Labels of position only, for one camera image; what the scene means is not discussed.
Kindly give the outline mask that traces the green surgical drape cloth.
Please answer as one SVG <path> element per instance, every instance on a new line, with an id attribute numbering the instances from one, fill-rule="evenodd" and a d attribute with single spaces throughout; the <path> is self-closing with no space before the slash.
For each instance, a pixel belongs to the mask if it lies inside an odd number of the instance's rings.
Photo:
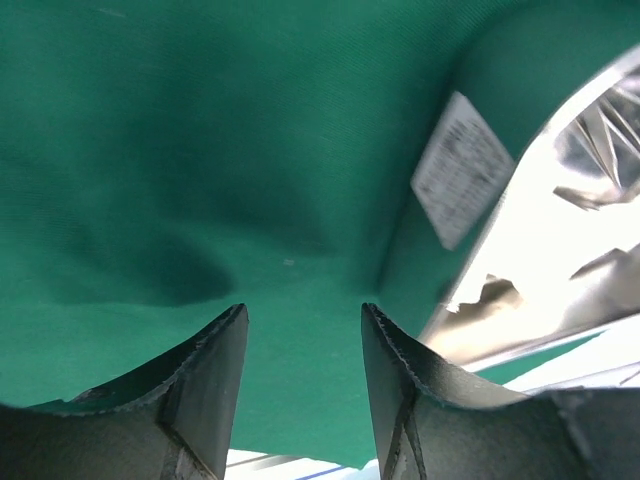
<path id="1" fill-rule="evenodd" d="M 234 447 L 375 454 L 360 307 L 417 333 L 470 249 L 410 178 L 449 94 L 512 155 L 635 1 L 5 1 L 1 400 L 69 400 L 236 303 Z"/>

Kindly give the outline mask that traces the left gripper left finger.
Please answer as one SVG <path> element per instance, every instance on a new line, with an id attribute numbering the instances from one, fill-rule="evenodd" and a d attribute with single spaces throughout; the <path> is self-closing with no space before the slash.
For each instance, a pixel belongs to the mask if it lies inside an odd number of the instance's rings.
<path id="1" fill-rule="evenodd" d="M 71 401 L 3 405 L 2 478 L 224 478 L 248 326 L 245 305 L 234 305 Z"/>

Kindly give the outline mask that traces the stainless steel tray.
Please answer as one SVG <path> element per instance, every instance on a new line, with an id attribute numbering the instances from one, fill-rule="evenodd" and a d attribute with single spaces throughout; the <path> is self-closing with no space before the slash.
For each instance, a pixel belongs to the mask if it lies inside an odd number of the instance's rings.
<path id="1" fill-rule="evenodd" d="M 411 181 L 447 249 L 481 226 L 420 341 L 478 371 L 639 317 L 639 51 L 571 95 L 513 160 L 454 93 Z"/>

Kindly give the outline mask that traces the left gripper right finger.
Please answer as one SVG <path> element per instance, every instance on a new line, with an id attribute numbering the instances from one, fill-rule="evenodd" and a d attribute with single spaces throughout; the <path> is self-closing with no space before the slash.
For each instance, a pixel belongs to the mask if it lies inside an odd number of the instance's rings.
<path id="1" fill-rule="evenodd" d="M 638 389 L 527 396 L 446 361 L 372 303 L 361 334 L 381 478 L 638 478 Z"/>

